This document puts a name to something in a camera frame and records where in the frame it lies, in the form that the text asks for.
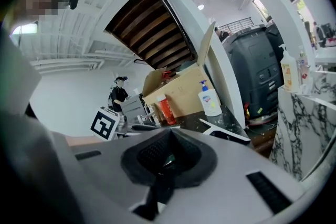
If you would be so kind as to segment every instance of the bottle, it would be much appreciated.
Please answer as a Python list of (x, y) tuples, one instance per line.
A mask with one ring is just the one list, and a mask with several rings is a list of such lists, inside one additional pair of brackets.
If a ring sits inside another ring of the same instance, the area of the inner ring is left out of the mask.
[(173, 112), (170, 109), (166, 96), (162, 94), (156, 97), (156, 99), (159, 102), (159, 107), (161, 108), (162, 113), (165, 119), (167, 120), (168, 125), (176, 124), (176, 119), (174, 118)]
[(284, 77), (285, 90), (290, 92), (299, 92), (299, 72), (297, 62), (294, 57), (288, 54), (285, 44), (279, 46), (284, 50), (281, 60), (282, 75)]
[(202, 91), (198, 94), (198, 97), (202, 103), (205, 115), (218, 116), (222, 113), (220, 109), (220, 103), (215, 89), (210, 89), (205, 85), (206, 80), (202, 80)]

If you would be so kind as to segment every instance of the red object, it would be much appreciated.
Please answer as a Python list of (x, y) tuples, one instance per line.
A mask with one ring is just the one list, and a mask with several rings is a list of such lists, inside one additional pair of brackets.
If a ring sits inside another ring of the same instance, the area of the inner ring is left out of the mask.
[(176, 124), (176, 119), (174, 118), (173, 112), (170, 109), (166, 96), (164, 94), (160, 95), (157, 97), (157, 100), (168, 125)]

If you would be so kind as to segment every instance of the black vent slot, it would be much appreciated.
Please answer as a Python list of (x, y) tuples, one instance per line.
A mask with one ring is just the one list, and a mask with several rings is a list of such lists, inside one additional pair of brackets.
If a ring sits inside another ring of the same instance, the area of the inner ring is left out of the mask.
[(83, 152), (83, 153), (78, 153), (75, 155), (77, 160), (82, 160), (82, 159), (88, 159), (88, 158), (92, 158), (95, 156), (101, 155), (101, 152), (98, 150), (94, 150), (94, 151), (87, 151), (87, 152)]
[(291, 202), (261, 172), (247, 175), (274, 214), (291, 205)]

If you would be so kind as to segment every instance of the white ceiling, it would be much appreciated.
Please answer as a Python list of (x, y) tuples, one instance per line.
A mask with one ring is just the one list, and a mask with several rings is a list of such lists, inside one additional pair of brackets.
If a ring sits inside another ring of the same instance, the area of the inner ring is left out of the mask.
[[(108, 60), (109, 65), (125, 67), (135, 59), (134, 54), (120, 41), (105, 33), (103, 29), (107, 25), (106, 22), (113, 17), (110, 14), (115, 14), (127, 1), (79, 0), (75, 10), (59, 10), (58, 15), (40, 20), (37, 34), (22, 34), (20, 49), (30, 61), (50, 60), (53, 65), (58, 62), (58, 59), (78, 58), (93, 59), (93, 61), (99, 59), (97, 60), (98, 64), (103, 59)], [(197, 5), (204, 4), (203, 12), (211, 17), (218, 6), (231, 0), (193, 1)], [(235, 0), (237, 8), (242, 1)], [(87, 63), (87, 60), (83, 61), (82, 65), (81, 63), (74, 65), (71, 62), (71, 65), (67, 67), (62, 62), (62, 68), (97, 68), (101, 66)]]

